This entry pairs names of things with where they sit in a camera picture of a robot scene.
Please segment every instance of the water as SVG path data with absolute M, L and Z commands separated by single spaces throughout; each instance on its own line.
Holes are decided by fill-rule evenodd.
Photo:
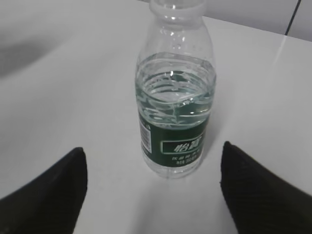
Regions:
M 188 129 L 201 124 L 210 114 L 216 74 L 204 60 L 172 53 L 158 53 L 138 64 L 136 100 L 141 115 L 164 129 Z M 168 168 L 144 158 L 152 170 L 164 177 L 180 177 L 199 159 L 181 168 Z

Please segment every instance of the white tabletop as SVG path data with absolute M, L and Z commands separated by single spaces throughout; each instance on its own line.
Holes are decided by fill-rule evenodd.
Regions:
M 44 8 L 31 1 L 29 15 Z M 22 1 L 15 3 L 7 16 L 18 13 Z M 0 77 L 0 197 L 82 146 L 89 186 L 76 234 L 235 234 L 219 185 L 226 140 L 312 194 L 311 42 L 205 18 L 218 72 L 210 147 L 195 173 L 168 181 L 147 168 L 140 149 L 134 74 L 148 4 L 56 0 L 50 7 L 24 16 L 42 19 L 32 31 L 32 20 L 0 20 L 12 37 L 5 43 L 37 40 L 46 48 Z

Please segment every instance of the clear plastic bottle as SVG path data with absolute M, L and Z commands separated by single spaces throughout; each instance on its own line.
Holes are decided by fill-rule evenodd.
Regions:
M 151 0 L 155 19 L 137 60 L 136 100 L 147 165 L 179 178 L 200 162 L 215 93 L 205 0 Z

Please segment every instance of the green label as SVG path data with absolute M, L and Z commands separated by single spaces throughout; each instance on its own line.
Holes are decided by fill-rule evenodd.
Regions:
M 203 150 L 208 119 L 185 130 L 157 127 L 140 117 L 142 150 L 153 162 L 166 167 L 183 167 L 198 159 Z

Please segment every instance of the wall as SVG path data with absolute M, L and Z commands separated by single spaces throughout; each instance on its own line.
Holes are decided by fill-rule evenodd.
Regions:
M 312 41 L 312 0 L 302 0 L 289 36 Z
M 207 0 L 206 16 L 285 34 L 298 0 Z

